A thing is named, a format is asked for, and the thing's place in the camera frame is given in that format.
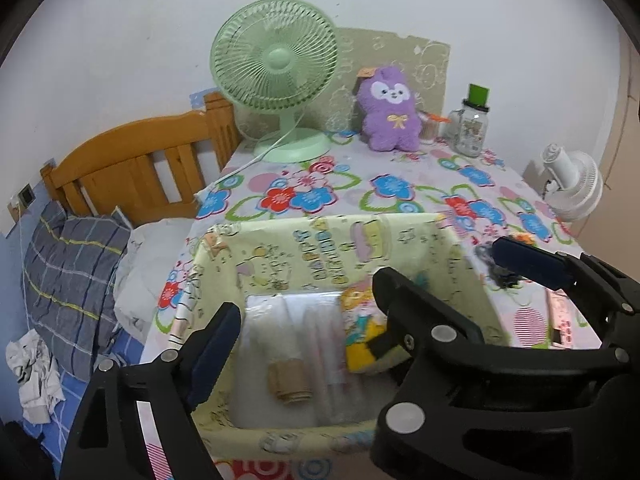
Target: fan base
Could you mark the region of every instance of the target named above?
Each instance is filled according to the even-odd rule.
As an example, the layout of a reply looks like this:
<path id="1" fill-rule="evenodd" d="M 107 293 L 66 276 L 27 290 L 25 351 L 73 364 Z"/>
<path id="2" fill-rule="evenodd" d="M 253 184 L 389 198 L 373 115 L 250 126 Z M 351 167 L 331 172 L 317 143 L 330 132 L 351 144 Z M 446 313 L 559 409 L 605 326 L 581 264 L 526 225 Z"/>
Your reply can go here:
<path id="1" fill-rule="evenodd" d="M 276 142 L 274 137 L 261 140 L 254 149 L 254 155 L 262 155 L 274 142 Z M 282 164 L 303 162 L 324 155 L 330 147 L 331 141 L 324 133 L 311 128 L 296 128 L 283 143 L 273 148 L 262 160 Z"/>

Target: glass jar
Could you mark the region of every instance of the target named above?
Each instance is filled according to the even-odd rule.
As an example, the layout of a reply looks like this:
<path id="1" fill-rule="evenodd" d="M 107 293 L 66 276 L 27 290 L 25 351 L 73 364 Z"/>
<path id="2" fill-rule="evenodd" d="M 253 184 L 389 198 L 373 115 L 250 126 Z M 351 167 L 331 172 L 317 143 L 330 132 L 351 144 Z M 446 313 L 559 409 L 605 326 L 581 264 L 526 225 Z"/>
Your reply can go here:
<path id="1" fill-rule="evenodd" d="M 474 105 L 468 100 L 458 111 L 458 128 L 453 139 L 454 149 L 466 156 L 478 156 L 482 153 L 486 129 L 489 125 L 488 108 Z"/>
<path id="2" fill-rule="evenodd" d="M 460 115 L 462 110 L 453 110 L 449 114 L 449 123 L 444 127 L 442 137 L 447 139 L 447 142 L 453 147 L 456 145 L 458 139 L 458 130 L 460 129 Z"/>

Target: wall switch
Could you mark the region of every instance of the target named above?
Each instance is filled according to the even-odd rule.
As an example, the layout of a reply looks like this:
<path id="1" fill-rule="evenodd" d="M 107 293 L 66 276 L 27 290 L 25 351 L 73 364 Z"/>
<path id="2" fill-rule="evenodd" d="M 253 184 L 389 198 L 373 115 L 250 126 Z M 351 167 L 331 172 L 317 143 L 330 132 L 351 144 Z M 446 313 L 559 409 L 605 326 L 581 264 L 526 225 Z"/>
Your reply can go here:
<path id="1" fill-rule="evenodd" d="M 18 193 L 18 198 L 20 199 L 23 208 L 27 209 L 31 205 L 31 202 L 36 199 L 33 189 L 31 189 L 31 184 L 27 184 L 22 188 L 21 192 Z"/>

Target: plush toy tag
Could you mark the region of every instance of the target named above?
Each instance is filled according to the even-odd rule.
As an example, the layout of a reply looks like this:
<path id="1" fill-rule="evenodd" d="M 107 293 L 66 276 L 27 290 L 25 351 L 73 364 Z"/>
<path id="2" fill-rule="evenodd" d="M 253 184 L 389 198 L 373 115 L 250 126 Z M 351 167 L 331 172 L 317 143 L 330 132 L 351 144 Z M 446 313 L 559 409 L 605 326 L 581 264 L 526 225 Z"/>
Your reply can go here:
<path id="1" fill-rule="evenodd" d="M 373 77 L 376 73 L 377 67 L 363 67 L 358 70 L 358 77 Z"/>

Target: white pillow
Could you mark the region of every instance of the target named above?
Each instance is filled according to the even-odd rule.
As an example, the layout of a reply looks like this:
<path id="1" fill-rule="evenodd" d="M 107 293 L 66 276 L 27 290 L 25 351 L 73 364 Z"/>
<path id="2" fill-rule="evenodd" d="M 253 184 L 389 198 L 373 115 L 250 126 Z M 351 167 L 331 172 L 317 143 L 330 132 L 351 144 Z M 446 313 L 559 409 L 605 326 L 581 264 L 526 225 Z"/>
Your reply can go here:
<path id="1" fill-rule="evenodd" d="M 124 330 L 141 343 L 192 224 L 190 218 L 166 218 L 131 232 L 127 253 L 116 269 L 114 312 Z"/>

